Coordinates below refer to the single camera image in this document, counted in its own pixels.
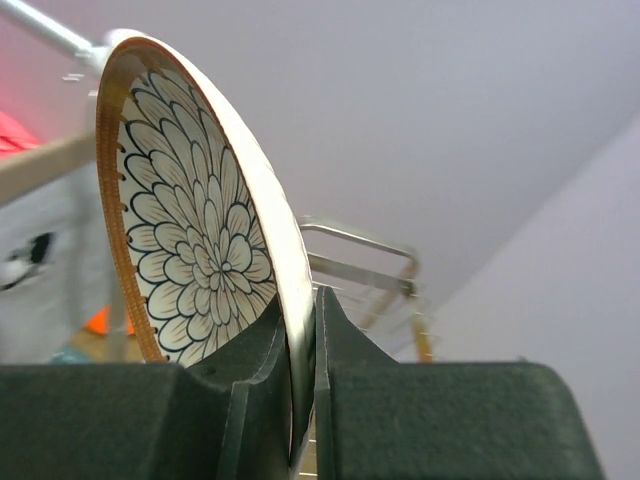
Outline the large floral ceramic plate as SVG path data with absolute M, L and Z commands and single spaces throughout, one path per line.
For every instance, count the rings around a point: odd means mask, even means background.
M 144 358 L 192 366 L 277 301 L 297 467 L 313 405 L 314 291 L 298 223 L 259 143 L 206 75 L 141 33 L 106 61 L 95 129 L 111 253 Z

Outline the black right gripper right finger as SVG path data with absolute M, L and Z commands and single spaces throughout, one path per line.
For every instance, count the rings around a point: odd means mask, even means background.
M 319 289 L 315 419 L 322 479 L 600 479 L 574 397 L 531 362 L 401 363 Z

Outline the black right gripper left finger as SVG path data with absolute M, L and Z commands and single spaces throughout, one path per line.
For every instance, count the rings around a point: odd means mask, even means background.
M 286 479 L 280 306 L 199 363 L 5 366 L 5 479 Z

